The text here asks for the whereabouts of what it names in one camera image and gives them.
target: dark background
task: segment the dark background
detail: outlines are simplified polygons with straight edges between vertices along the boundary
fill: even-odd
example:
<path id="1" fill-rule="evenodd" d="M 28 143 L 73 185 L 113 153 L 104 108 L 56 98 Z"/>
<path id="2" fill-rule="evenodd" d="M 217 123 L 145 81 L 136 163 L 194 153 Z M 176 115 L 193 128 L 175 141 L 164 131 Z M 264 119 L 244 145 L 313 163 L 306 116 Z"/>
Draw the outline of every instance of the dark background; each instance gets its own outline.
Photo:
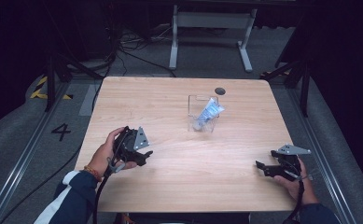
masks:
<path id="1" fill-rule="evenodd" d="M 312 77 L 363 171 L 363 1 L 329 2 L 335 7 L 310 12 L 310 19 L 298 27 L 302 35 L 290 39 L 282 60 L 314 52 Z M 45 70 L 49 49 L 76 61 L 100 58 L 108 53 L 108 23 L 117 25 L 114 32 L 126 26 L 149 35 L 156 25 L 171 22 L 171 6 L 110 8 L 113 20 L 108 21 L 107 5 L 94 1 L 42 3 L 0 2 L 0 119 L 24 103 L 27 88 Z M 259 10 L 256 26 L 297 26 L 300 15 Z M 309 49 L 307 43 L 317 38 L 319 43 Z"/>

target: transparent container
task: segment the transparent container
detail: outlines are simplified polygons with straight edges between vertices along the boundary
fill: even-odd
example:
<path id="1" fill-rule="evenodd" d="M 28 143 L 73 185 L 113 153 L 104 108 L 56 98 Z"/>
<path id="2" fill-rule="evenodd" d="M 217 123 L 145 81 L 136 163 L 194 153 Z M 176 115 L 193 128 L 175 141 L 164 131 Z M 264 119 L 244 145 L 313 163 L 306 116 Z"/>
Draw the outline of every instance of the transparent container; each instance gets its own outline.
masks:
<path id="1" fill-rule="evenodd" d="M 212 133 L 216 126 L 216 121 L 219 115 L 213 119 L 199 119 L 204 108 L 207 106 L 210 99 L 218 103 L 218 97 L 208 95 L 190 95 L 188 97 L 188 130 L 190 132 Z"/>

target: metal rail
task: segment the metal rail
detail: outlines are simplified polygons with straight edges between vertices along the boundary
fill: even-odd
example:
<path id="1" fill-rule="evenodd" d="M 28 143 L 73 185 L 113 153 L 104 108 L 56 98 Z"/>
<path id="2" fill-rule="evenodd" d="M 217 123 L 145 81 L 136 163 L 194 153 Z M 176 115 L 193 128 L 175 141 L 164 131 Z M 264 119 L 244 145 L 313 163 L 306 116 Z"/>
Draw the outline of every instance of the metal rail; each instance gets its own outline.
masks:
<path id="1" fill-rule="evenodd" d="M 36 145 L 42 136 L 42 132 L 47 127 L 50 118 L 55 112 L 57 105 L 65 95 L 69 85 L 69 83 L 60 83 L 58 85 L 59 89 L 57 90 L 56 101 L 54 102 L 53 107 L 50 109 L 50 111 L 43 114 L 41 120 L 38 122 L 38 125 L 35 128 L 33 135 L 30 137 L 29 142 L 24 148 L 24 151 L 21 153 L 18 162 L 16 163 L 13 170 L 9 173 L 7 182 L 0 191 L 0 217 L 3 215 L 10 198 L 15 192 L 16 187 L 21 182 L 21 178 L 23 177 L 30 160 L 35 154 Z"/>
<path id="2" fill-rule="evenodd" d="M 300 101 L 296 91 L 293 89 L 287 89 L 287 93 L 293 103 L 295 110 L 298 111 L 297 114 L 300 119 L 300 122 L 303 125 L 303 128 L 307 133 L 307 136 L 309 137 L 310 143 L 313 147 L 312 152 L 317 161 L 317 165 L 321 171 L 321 174 L 323 175 L 324 180 L 326 181 L 327 188 L 332 197 L 332 201 L 335 203 L 335 206 L 338 209 L 339 219 L 341 220 L 341 223 L 343 224 L 356 223 L 352 211 L 350 210 L 350 207 L 347 204 L 347 201 L 345 200 L 343 193 L 339 187 L 338 180 L 336 179 L 331 168 L 329 167 L 329 163 L 326 159 L 326 156 L 324 155 L 323 149 L 320 146 L 314 134 L 314 130 L 310 125 L 309 120 L 305 118 L 302 115 L 302 112 L 300 111 L 300 104 L 299 104 Z"/>

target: white metal stand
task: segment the white metal stand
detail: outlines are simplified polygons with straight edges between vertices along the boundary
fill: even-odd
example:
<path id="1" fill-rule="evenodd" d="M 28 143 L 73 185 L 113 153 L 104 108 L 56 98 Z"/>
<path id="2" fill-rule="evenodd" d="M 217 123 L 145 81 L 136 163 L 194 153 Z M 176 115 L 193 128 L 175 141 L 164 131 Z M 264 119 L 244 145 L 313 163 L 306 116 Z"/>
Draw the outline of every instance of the white metal stand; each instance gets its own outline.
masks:
<path id="1" fill-rule="evenodd" d="M 247 73 L 252 72 L 253 68 L 245 48 L 254 25 L 256 14 L 256 9 L 253 9 L 251 13 L 245 14 L 178 12 L 177 6 L 175 6 L 173 12 L 173 42 L 169 68 L 176 69 L 177 66 L 178 27 L 229 28 L 245 29 L 244 40 L 238 41 L 238 48 L 242 56 L 245 71 Z"/>

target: hand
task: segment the hand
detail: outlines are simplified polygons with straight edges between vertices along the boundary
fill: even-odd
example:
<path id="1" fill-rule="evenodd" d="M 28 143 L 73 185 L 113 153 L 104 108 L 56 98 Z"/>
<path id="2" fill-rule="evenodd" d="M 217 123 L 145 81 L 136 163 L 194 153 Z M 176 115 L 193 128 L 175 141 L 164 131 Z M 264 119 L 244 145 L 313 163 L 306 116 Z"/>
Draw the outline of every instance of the hand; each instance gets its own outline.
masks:
<path id="1" fill-rule="evenodd" d="M 105 170 L 108 166 L 107 158 L 112 158 L 114 156 L 114 152 L 112 151 L 112 147 L 114 145 L 115 137 L 123 131 L 124 128 L 118 128 L 112 131 L 106 138 L 105 143 L 100 145 L 100 147 L 96 150 L 91 158 L 91 162 L 89 162 L 88 166 L 91 169 L 97 171 L 100 177 L 103 177 Z M 117 162 L 117 167 L 120 166 L 122 162 Z M 137 166 L 137 163 L 134 161 L 126 162 L 123 170 L 131 169 Z"/>
<path id="2" fill-rule="evenodd" d="M 304 192 L 302 197 L 302 205 L 308 204 L 308 203 L 319 203 L 318 199 L 314 195 L 313 191 L 313 185 L 312 181 L 309 178 L 305 178 L 307 176 L 306 174 L 306 167 L 301 159 L 300 161 L 300 175 L 303 178 L 303 185 L 304 185 Z M 293 182 L 283 178 L 280 175 L 276 175 L 273 178 L 279 185 L 283 186 L 288 190 L 288 193 L 291 195 L 291 197 L 296 201 L 298 199 L 298 192 L 300 188 L 300 183 L 298 180 L 294 180 Z"/>

